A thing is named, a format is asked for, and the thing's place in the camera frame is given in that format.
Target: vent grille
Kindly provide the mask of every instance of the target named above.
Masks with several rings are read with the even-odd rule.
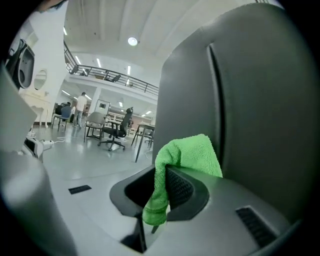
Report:
[[[236,213],[261,248],[276,239],[275,234],[250,207],[237,209]]]
[[[76,193],[80,193],[83,191],[87,191],[90,190],[91,187],[88,185],[83,185],[83,186],[77,186],[77,187],[73,187],[73,188],[69,188],[69,192],[71,195],[76,194]]]

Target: green microfiber cloth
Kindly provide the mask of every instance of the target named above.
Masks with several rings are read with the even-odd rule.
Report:
[[[167,219],[166,165],[186,167],[222,177],[216,153],[206,135],[199,134],[170,141],[156,156],[154,191],[142,213],[143,221],[151,226],[159,226]]]

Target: column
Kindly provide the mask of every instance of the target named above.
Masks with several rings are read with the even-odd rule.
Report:
[[[94,95],[93,95],[92,100],[91,100],[91,105],[90,105],[90,109],[89,109],[89,114],[91,114],[92,112],[95,111],[97,102],[98,102],[99,97],[100,97],[100,94],[101,94],[101,88],[100,88],[100,87],[97,87],[97,88],[95,89]]]

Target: white ceiling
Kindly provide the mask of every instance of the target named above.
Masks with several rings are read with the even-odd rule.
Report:
[[[125,73],[127,65],[136,65],[131,75],[157,86],[162,65],[175,47],[239,5],[239,0],[72,0],[64,39],[82,64],[98,66],[96,58],[115,58],[120,63],[104,59],[102,67],[113,65]],[[129,37],[139,44],[130,46]]]
[[[93,98],[96,88],[84,84],[76,84],[64,81],[61,90],[66,91],[71,97],[78,97],[82,92],[85,92],[90,98]],[[152,111],[146,118],[152,118],[156,116],[157,106],[149,102],[137,99],[135,97],[123,95],[118,92],[111,90],[102,89],[99,100],[103,100],[111,103],[111,110],[126,110],[127,108],[133,107],[133,114],[141,116],[147,111]]]

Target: balcony railing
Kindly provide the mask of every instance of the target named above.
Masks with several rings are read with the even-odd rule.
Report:
[[[127,74],[122,74],[116,71],[87,65],[77,64],[75,58],[71,54],[66,42],[64,42],[64,59],[66,69],[71,75],[84,76],[89,78],[96,78],[104,81],[109,81],[118,85],[139,90],[146,94],[158,96],[159,88],[144,82],[140,79],[134,78]]]

